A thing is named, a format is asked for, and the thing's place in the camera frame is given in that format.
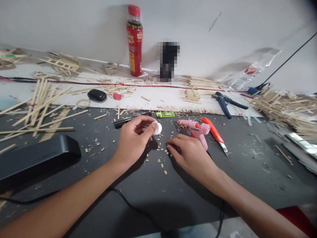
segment bottle cap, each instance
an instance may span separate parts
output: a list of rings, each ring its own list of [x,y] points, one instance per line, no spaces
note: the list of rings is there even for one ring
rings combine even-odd
[[[129,5],[128,6],[129,9],[129,14],[135,17],[139,17],[140,16],[140,8],[136,5]]]
[[[154,135],[160,134],[162,132],[162,125],[158,123],[157,121],[154,121],[152,124],[156,124]]]

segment blue pliers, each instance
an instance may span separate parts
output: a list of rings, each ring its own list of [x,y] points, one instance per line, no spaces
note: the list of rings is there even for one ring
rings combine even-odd
[[[224,114],[226,115],[226,117],[228,119],[232,118],[232,116],[230,115],[230,113],[228,111],[228,108],[227,108],[227,104],[228,103],[231,103],[232,105],[237,106],[237,107],[242,108],[242,109],[245,109],[245,110],[249,108],[249,107],[247,107],[245,105],[237,103],[236,101],[233,101],[229,97],[226,97],[226,96],[222,95],[222,93],[220,93],[220,92],[216,92],[214,95],[211,95],[211,96],[218,101],[221,109],[223,110]]]

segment red bottle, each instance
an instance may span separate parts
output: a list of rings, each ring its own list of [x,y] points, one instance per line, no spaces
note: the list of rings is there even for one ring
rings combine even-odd
[[[126,23],[129,42],[130,72],[132,76],[142,75],[143,28],[140,23],[140,8],[129,5],[129,20]]]

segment left hand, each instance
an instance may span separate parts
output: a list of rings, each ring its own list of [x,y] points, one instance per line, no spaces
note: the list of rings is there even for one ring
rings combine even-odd
[[[155,132],[156,121],[150,116],[137,116],[124,124],[120,132],[120,141],[114,160],[130,168],[142,155],[145,146]]]

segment hand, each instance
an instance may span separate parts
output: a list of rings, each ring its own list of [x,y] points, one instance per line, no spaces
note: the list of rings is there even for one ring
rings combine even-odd
[[[155,132],[156,121],[150,116],[137,116],[124,124],[120,132],[120,141],[114,160],[129,169],[142,155],[145,146]]]
[[[212,189],[209,183],[217,179],[220,169],[207,154],[201,142],[196,138],[178,134],[166,143],[167,149],[172,153],[178,165],[205,187]]]

